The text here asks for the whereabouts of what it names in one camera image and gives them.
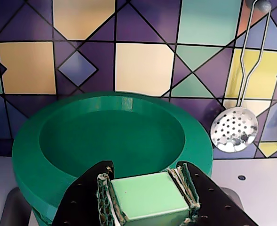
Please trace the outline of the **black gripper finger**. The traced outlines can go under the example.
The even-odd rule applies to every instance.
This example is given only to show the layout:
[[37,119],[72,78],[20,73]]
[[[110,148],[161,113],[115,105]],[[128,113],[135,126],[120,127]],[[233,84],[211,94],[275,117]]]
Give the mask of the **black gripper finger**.
[[112,161],[101,161],[89,168],[65,191],[52,225],[124,226],[127,216],[121,210],[112,179]]
[[200,168],[179,161],[167,172],[189,205],[182,226],[255,226],[257,225]]

